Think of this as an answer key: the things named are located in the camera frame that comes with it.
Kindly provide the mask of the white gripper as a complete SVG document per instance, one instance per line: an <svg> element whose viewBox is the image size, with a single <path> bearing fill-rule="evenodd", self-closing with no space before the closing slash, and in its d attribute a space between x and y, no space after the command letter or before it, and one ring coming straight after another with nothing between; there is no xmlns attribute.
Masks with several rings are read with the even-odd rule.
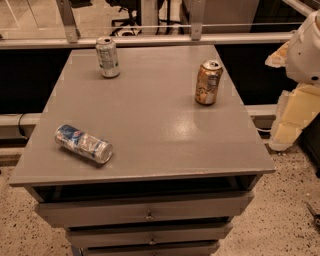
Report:
<svg viewBox="0 0 320 256"><path fill-rule="evenodd" d="M312 12L289 42L267 57L273 68L286 66L287 76L298 82L292 91L283 91L271 127L268 145L272 150L291 147L302 131L320 113L320 10Z"/></svg>

